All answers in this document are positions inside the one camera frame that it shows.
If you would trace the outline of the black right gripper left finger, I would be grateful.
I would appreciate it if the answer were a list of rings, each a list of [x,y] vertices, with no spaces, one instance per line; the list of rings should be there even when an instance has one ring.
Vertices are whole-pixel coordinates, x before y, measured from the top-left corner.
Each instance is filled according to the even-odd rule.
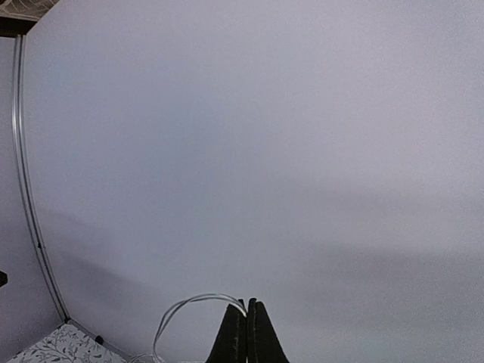
[[[245,363],[247,361],[247,319],[228,305],[206,363]]]

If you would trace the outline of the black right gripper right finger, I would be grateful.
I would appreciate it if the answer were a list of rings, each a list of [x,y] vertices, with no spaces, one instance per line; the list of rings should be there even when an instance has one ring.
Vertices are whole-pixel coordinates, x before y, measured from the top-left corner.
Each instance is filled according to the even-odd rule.
[[[256,298],[248,304],[247,362],[289,363],[264,303]]]

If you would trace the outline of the clear string light garland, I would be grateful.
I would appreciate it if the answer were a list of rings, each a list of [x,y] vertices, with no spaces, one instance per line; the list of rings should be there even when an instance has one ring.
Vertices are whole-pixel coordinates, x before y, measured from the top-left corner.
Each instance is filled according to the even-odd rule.
[[[175,315],[185,306],[206,301],[222,301],[224,303],[227,303],[227,307],[228,305],[232,305],[247,318],[247,308],[244,304],[244,301],[242,299],[236,299],[235,297],[225,293],[202,293],[187,299],[180,300],[170,306],[163,313],[156,333],[154,334],[151,352],[134,355],[129,359],[129,362],[167,362],[167,360],[158,351],[158,348],[162,335],[165,333],[169,324],[171,323]]]

